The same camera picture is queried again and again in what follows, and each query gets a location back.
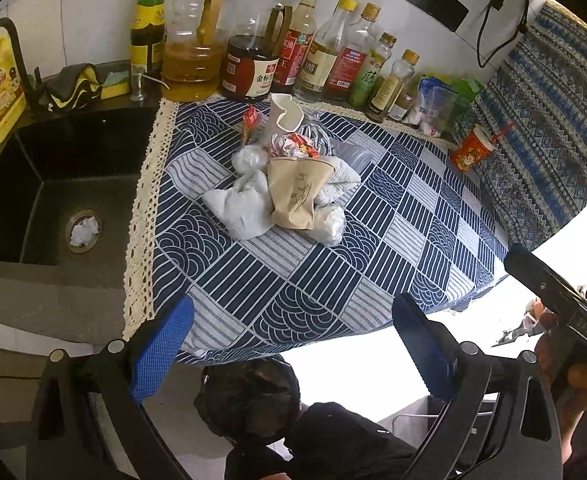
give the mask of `drain strainer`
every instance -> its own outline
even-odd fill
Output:
[[[67,248],[76,254],[89,251],[100,238],[102,221],[93,209],[83,209],[74,214],[64,228]]]

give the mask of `black sink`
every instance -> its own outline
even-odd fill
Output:
[[[155,110],[109,110],[16,131],[0,154],[0,261],[65,266],[97,286],[122,283],[132,203]],[[67,222],[97,213],[86,253],[70,251]]]

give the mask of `faucet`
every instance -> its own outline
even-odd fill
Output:
[[[27,99],[27,105],[29,105],[29,108],[35,112],[40,108],[40,104],[38,103],[38,93],[31,86],[29,77],[27,76],[27,69],[25,69],[25,61],[22,57],[22,51],[20,50],[20,41],[18,40],[18,31],[16,30],[16,25],[14,25],[14,23],[9,18],[1,18],[0,28],[1,27],[4,28],[10,36],[11,49],[13,50],[13,55],[16,59],[16,68],[18,70],[20,80],[22,81],[25,98]],[[39,69],[36,69],[36,82],[38,84],[42,82],[40,79]]]

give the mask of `gold bottle cap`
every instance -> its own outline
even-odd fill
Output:
[[[420,56],[416,54],[413,50],[405,50],[405,53],[402,55],[402,59],[405,61],[409,61],[412,65],[417,63],[417,60],[420,59]]]
[[[366,18],[370,22],[374,22],[380,14],[380,7],[374,4],[366,4],[365,10],[363,10],[362,17]]]
[[[396,37],[392,36],[388,32],[383,32],[382,36],[380,37],[381,43],[384,43],[387,46],[394,46],[396,44]]]
[[[340,0],[337,6],[341,9],[354,10],[358,6],[358,2],[355,0]]]

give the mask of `brown paper bag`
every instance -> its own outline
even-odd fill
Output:
[[[312,229],[313,199],[333,172],[331,164],[317,158],[272,158],[267,165],[267,180],[276,208],[271,216],[274,224]]]

